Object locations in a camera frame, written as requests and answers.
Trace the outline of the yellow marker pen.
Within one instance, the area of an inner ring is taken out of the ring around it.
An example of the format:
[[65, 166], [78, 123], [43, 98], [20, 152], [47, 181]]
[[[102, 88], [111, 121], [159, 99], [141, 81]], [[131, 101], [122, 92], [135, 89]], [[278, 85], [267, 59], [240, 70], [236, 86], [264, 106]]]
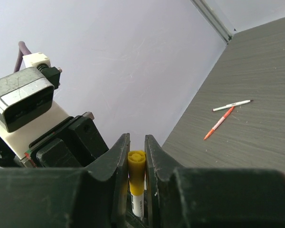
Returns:
[[142, 219], [144, 217], [144, 191], [141, 194], [131, 192], [131, 205], [133, 214]]

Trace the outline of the yellow pen cap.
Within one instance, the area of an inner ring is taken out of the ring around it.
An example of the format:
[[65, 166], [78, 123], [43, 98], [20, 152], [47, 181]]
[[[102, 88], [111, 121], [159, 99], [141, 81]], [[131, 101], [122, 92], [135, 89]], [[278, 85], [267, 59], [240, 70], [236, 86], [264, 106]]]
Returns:
[[140, 196], [144, 192], [146, 153], [144, 151], [130, 151], [127, 157], [130, 192]]

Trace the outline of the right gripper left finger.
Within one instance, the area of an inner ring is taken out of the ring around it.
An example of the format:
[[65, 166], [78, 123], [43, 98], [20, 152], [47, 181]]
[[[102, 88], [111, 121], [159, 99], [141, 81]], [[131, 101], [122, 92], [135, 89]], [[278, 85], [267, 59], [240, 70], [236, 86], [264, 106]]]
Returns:
[[125, 227], [129, 146], [84, 168], [0, 168], [0, 228]]

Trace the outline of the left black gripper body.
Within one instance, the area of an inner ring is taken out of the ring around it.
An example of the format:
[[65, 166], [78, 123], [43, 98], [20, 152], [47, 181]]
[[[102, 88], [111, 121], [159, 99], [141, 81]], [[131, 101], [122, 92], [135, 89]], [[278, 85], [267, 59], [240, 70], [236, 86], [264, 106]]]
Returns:
[[68, 117], [34, 140], [20, 160], [23, 167], [85, 167], [109, 150], [94, 123], [85, 112]]

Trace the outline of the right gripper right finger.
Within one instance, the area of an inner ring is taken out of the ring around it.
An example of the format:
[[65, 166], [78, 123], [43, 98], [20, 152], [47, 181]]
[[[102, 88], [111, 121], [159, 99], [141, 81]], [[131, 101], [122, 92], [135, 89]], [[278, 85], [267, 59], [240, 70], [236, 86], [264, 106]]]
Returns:
[[285, 174], [186, 168], [145, 137], [151, 228], [285, 228]]

